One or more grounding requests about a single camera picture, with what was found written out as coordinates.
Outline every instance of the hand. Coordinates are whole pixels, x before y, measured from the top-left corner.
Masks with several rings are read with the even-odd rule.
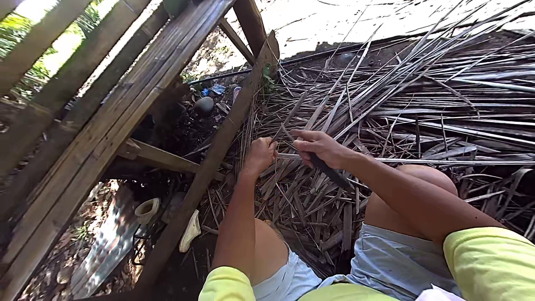
[[[243,171],[259,176],[277,157],[277,143],[270,145],[272,138],[258,138],[251,144]]]
[[[303,159],[303,163],[310,167],[314,167],[314,165],[310,162],[309,152],[316,153],[333,169],[345,169],[348,160],[356,153],[339,144],[324,132],[291,130],[290,133],[303,138],[303,140],[295,140],[294,146],[299,150],[299,156]]]

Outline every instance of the white shoe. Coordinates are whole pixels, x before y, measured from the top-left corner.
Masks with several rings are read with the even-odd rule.
[[[199,234],[201,234],[201,226],[199,225],[199,210],[195,209],[195,212],[189,219],[188,227],[182,235],[182,239],[180,240],[180,244],[178,246],[178,251],[186,253],[193,239]]]

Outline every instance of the forearm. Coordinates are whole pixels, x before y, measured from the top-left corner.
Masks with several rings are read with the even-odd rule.
[[[213,268],[230,266],[248,277],[253,271],[255,249],[254,189],[258,174],[240,173],[225,218],[219,226]]]
[[[502,227],[495,219],[446,190],[369,156],[354,153],[348,161],[348,171],[436,243],[442,244],[454,231]]]

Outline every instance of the yellow shirt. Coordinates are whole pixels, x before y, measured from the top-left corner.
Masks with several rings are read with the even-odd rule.
[[[462,297],[468,301],[535,298],[535,245],[503,228],[473,228],[451,233],[444,255]],[[255,300],[249,278],[232,267],[214,269],[199,300]],[[299,301],[396,300],[359,284],[335,283],[312,290]]]

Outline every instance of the light blue shorts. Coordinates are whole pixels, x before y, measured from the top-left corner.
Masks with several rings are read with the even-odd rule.
[[[257,300],[295,301],[307,292],[346,282],[366,285],[399,300],[414,300],[431,284],[460,296],[442,249],[429,240],[362,224],[351,274],[321,280],[292,251],[288,263],[253,287]]]

